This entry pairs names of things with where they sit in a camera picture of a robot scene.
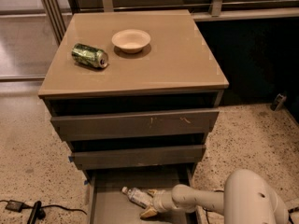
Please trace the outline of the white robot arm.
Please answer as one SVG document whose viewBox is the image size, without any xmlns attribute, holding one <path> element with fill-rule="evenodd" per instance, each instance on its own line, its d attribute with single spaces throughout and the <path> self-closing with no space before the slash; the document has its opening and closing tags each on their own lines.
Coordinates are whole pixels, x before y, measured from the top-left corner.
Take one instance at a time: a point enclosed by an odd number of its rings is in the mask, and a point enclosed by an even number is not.
<svg viewBox="0 0 299 224">
<path fill-rule="evenodd" d="M 286 204 L 259 175 L 247 169 L 233 171 L 224 192 L 204 191 L 186 185 L 171 190 L 151 189 L 152 205 L 141 218 L 177 211 L 190 213 L 197 206 L 224 216 L 224 224 L 288 224 Z"/>
</svg>

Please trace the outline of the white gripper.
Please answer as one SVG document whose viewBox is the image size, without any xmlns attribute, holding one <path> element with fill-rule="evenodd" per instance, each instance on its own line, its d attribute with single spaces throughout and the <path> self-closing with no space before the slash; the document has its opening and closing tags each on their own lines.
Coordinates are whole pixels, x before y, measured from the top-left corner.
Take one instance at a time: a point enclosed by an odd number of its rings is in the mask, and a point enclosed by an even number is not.
<svg viewBox="0 0 299 224">
<path fill-rule="evenodd" d="M 153 198 L 153 206 L 148 206 L 140 213 L 141 218 L 155 217 L 158 213 L 165 213 L 173 209 L 171 192 L 163 189 L 148 189 L 147 193 Z"/>
</svg>

